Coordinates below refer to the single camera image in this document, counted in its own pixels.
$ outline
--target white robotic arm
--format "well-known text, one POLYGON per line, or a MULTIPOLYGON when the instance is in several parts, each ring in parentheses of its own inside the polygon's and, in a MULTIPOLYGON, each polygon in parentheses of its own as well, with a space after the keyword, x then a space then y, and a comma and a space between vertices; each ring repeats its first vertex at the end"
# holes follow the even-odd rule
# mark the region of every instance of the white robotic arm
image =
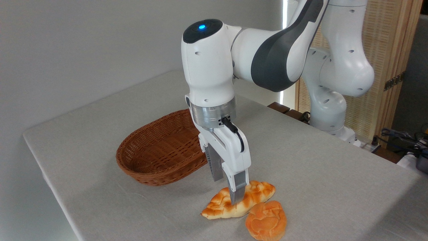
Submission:
POLYGON ((302 78, 311 100, 310 125, 359 146, 355 132, 345 127, 342 94, 361 96, 374 81, 361 41, 367 0, 330 0, 321 31, 330 50, 310 48, 302 78))
POLYGON ((189 26, 181 55, 190 93, 186 95, 201 149, 215 181, 226 173, 232 204, 244 197, 251 165, 245 135, 236 117, 234 76, 282 91, 300 77, 328 0, 301 0, 294 22, 279 31, 234 27, 216 19, 189 26))

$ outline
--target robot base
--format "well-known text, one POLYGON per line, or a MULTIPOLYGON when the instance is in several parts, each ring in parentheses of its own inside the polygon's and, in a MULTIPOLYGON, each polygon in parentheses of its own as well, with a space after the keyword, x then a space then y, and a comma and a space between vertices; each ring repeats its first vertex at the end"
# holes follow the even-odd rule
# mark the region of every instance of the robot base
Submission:
POLYGON ((352 129, 347 128, 345 126, 340 128, 339 130, 326 131, 326 133, 332 136, 335 136, 337 138, 340 138, 343 141, 349 142, 355 146, 358 146, 358 147, 361 146, 361 142, 355 136, 355 132, 352 129))

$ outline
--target brown woven basket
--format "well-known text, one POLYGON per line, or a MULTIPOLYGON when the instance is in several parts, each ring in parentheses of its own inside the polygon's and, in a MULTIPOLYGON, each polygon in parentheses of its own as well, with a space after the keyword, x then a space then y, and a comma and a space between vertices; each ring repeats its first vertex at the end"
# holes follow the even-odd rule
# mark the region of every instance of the brown woven basket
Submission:
POLYGON ((132 132, 116 152, 119 167, 142 184, 178 181, 207 163, 188 109, 168 114, 132 132))

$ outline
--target table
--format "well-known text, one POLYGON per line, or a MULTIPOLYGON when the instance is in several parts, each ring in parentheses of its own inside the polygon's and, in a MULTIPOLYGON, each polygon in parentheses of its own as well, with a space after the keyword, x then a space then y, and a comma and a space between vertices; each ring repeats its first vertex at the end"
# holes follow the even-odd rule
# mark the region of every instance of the table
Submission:
MULTIPOLYGON (((27 130, 24 138, 80 240, 253 240, 245 217, 200 216, 225 179, 208 165, 161 187, 117 166, 122 140, 186 108, 173 71, 27 130)), ((307 124, 237 96, 250 180, 276 186, 288 225, 282 240, 427 240, 428 180, 307 124)))

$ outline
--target braided bread roll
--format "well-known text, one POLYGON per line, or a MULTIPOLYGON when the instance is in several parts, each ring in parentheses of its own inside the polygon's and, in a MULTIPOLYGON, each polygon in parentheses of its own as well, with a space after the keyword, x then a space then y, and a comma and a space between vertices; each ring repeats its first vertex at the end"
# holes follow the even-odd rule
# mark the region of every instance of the braided bread roll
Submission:
POLYGON ((208 219, 242 217, 250 209, 260 203, 265 202, 273 196, 275 187, 267 182, 250 181, 245 187, 244 199, 232 205, 227 187, 220 190, 201 213, 208 219))

